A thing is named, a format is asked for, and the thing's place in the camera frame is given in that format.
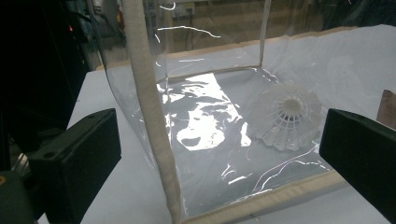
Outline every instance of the clear plastic bag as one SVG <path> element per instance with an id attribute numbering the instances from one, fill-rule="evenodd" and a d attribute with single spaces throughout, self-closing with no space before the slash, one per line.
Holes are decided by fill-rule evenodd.
<path id="1" fill-rule="evenodd" d="M 144 2 L 180 187 L 181 216 L 174 222 L 247 216 L 261 208 L 210 219 L 324 176 L 332 167 L 318 147 L 328 108 L 375 119 L 382 91 L 396 91 L 395 19 L 385 10 L 395 4 L 335 2 Z M 131 65 L 108 64 L 106 72 L 156 167 Z"/>

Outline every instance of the clear plastic panel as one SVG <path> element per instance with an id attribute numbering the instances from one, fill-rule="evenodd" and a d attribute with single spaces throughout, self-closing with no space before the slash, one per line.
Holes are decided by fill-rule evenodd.
<path id="1" fill-rule="evenodd" d="M 396 92 L 394 1 L 145 6 L 183 220 L 328 172 L 328 108 L 375 119 Z M 130 66 L 106 71 L 153 162 Z"/>

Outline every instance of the badminton shuttlecock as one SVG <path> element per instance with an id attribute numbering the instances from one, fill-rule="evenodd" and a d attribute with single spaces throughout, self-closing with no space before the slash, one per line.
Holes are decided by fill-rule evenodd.
<path id="1" fill-rule="evenodd" d="M 307 88 L 290 82 L 275 84 L 261 95 L 250 119 L 257 138 L 279 150 L 298 150 L 318 133 L 321 103 Z"/>

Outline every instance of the transparent plastic storage bag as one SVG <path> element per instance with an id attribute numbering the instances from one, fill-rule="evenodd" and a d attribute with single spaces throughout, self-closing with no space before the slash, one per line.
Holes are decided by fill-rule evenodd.
<path id="1" fill-rule="evenodd" d="M 329 108 L 375 119 L 396 91 L 395 8 L 120 2 L 131 63 L 104 52 L 106 73 L 173 222 L 230 222 L 344 184 L 318 154 L 324 120 Z"/>

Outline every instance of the beige fabric trim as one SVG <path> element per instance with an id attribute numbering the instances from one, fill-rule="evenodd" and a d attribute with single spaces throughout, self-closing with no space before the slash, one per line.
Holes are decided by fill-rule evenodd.
<path id="1" fill-rule="evenodd" d="M 217 210 L 193 217 L 182 224 L 215 224 L 234 221 L 241 217 L 271 207 L 299 199 L 309 193 L 315 193 L 322 189 L 330 189 L 342 186 L 346 181 L 335 171 L 329 171 L 321 175 L 314 175 L 306 179 L 296 181 L 278 189 L 258 194 L 239 203 L 233 203 Z"/>
<path id="2" fill-rule="evenodd" d="M 180 220 L 181 208 L 180 185 L 158 97 L 143 3 L 141 0 L 123 0 L 122 5 L 125 35 L 134 71 L 137 97 L 145 120 L 151 150 L 159 167 L 166 203 L 173 223 L 177 224 Z"/>

